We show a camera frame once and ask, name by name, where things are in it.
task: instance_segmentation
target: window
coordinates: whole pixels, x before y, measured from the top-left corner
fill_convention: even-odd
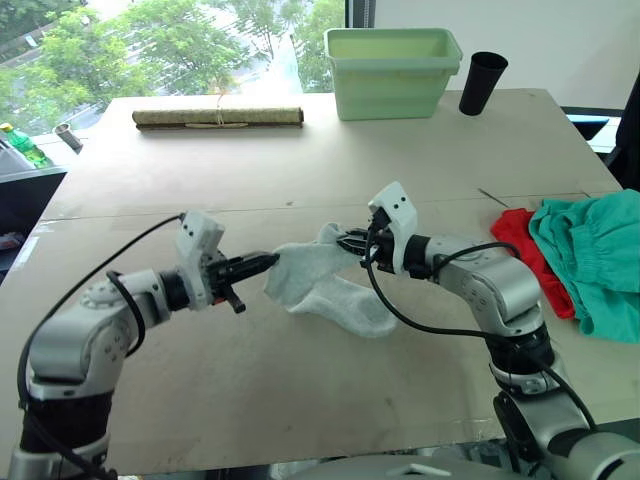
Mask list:
[[[115,97],[332,90],[344,0],[3,0],[0,121],[95,124]]]

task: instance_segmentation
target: white sock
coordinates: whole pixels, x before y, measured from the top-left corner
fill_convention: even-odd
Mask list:
[[[375,292],[335,275],[360,260],[337,245],[343,234],[338,225],[329,223],[311,243],[276,249],[280,259],[269,269],[264,291],[290,313],[321,315],[362,337],[388,335],[397,320]]]

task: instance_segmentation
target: black cup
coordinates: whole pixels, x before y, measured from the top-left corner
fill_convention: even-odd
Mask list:
[[[476,52],[473,54],[467,83],[460,99],[462,113],[479,115],[482,112],[507,65],[509,65],[507,59],[497,53]]]

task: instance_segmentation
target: white wall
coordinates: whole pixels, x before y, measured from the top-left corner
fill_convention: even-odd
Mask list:
[[[444,27],[464,58],[509,60],[500,88],[545,88],[566,106],[624,108],[640,68],[640,0],[377,0],[377,28]]]

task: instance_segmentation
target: green bottle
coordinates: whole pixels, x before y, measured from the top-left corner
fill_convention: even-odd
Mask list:
[[[20,153],[22,153],[27,160],[33,163],[36,168],[45,168],[53,165],[51,160],[47,158],[42,150],[33,143],[31,137],[20,130],[15,130],[10,123],[3,123],[0,125],[0,130],[7,134],[9,143]]]

